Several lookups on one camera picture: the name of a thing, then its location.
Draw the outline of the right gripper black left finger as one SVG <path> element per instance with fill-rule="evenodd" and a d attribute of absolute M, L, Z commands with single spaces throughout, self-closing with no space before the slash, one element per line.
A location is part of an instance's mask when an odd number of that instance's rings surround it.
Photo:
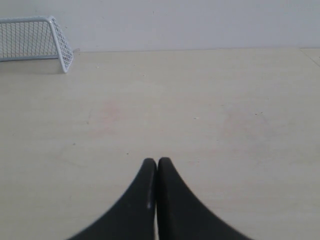
<path fill-rule="evenodd" d="M 143 160 L 134 180 L 117 202 L 72 240 L 153 240 L 155 238 L 157 164 Z"/>

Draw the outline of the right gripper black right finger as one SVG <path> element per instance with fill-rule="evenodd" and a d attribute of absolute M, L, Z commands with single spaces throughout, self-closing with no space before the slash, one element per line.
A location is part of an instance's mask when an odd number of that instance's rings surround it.
<path fill-rule="evenodd" d="M 160 240 L 249 239 L 194 195 L 168 157 L 162 157 L 158 162 L 157 225 Z"/>

